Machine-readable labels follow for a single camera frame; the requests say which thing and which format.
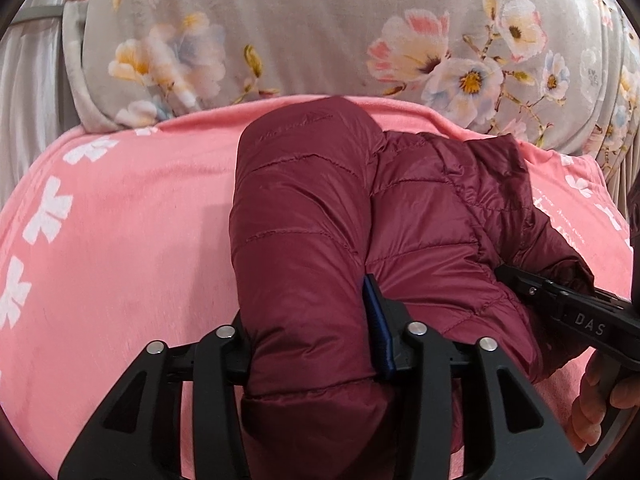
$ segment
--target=pink blanket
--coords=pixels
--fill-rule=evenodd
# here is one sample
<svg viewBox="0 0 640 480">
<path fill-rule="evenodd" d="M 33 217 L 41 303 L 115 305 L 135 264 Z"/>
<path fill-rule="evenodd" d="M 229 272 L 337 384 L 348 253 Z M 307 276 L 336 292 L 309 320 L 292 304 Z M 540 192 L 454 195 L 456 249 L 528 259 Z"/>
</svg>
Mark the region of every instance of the pink blanket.
<svg viewBox="0 0 640 480">
<path fill-rule="evenodd" d="M 76 128 L 18 184 L 0 214 L 0 401 L 52 475 L 148 341 L 193 342 L 232 319 L 228 213 L 239 136 L 267 111 L 312 98 L 219 108 L 108 137 Z M 354 101 L 383 129 L 482 137 L 420 105 Z M 628 225 L 595 161 L 520 147 L 536 206 L 584 257 L 596 286 L 628 296 Z M 560 420 L 587 358 L 538 387 Z M 188 402 L 184 409 L 189 477 Z"/>
</svg>

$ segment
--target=gray strap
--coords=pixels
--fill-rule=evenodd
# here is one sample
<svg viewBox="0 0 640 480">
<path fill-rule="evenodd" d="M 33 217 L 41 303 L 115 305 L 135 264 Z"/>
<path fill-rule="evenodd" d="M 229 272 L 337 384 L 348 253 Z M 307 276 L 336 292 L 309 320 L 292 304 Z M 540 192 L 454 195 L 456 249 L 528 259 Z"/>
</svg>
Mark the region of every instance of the gray strap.
<svg viewBox="0 0 640 480">
<path fill-rule="evenodd" d="M 20 9 L 11 21 L 11 25 L 19 23 L 33 22 L 35 20 L 46 20 L 49 18 L 62 18 L 64 5 L 41 5 Z"/>
</svg>

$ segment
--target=flower center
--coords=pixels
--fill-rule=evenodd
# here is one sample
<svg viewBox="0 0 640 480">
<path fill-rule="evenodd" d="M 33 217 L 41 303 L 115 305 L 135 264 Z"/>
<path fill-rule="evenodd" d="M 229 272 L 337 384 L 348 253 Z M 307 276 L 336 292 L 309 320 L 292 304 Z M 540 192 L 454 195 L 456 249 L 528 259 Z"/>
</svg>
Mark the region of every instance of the flower center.
<svg viewBox="0 0 640 480">
<path fill-rule="evenodd" d="M 511 27 L 509 27 L 509 32 L 514 40 L 519 40 L 522 37 L 522 31 L 515 25 L 511 25 Z"/>
<path fill-rule="evenodd" d="M 550 75 L 546 80 L 546 87 L 549 90 L 555 90 L 556 88 L 558 88 L 558 78 L 553 74 Z"/>
<path fill-rule="evenodd" d="M 460 78 L 460 89 L 465 94 L 477 94 L 482 89 L 482 76 L 476 70 L 470 70 Z"/>
<path fill-rule="evenodd" d="M 422 74 L 430 74 L 433 72 L 433 69 L 440 64 L 440 61 L 439 57 L 428 57 L 427 61 L 424 62 L 424 65 L 418 69 L 418 72 Z"/>
</svg>

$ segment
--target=white curtain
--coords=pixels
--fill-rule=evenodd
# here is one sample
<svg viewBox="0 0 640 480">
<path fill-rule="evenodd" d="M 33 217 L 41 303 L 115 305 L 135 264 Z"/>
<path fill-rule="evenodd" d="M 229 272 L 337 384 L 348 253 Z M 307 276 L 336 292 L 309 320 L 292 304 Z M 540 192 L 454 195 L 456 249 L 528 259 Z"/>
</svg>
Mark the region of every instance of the white curtain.
<svg viewBox="0 0 640 480">
<path fill-rule="evenodd" d="M 64 0 L 26 0 L 25 7 Z M 47 145 L 79 124 L 62 60 L 62 20 L 10 27 L 0 40 L 0 208 Z"/>
</svg>

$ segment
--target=folded jacket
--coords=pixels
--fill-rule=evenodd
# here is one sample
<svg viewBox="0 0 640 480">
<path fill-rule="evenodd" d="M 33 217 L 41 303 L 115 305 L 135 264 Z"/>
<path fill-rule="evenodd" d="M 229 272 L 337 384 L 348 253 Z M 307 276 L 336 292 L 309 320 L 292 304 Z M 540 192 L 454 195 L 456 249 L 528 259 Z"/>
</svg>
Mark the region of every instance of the folded jacket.
<svg viewBox="0 0 640 480">
<path fill-rule="evenodd" d="M 255 480 L 390 478 L 399 392 L 374 380 L 366 272 L 446 337 L 493 337 L 532 382 L 585 349 L 495 279 L 507 263 L 593 291 L 511 136 L 383 132 L 342 98 L 281 108 L 242 134 L 229 229 Z M 452 450 L 461 422 L 454 395 Z"/>
</svg>

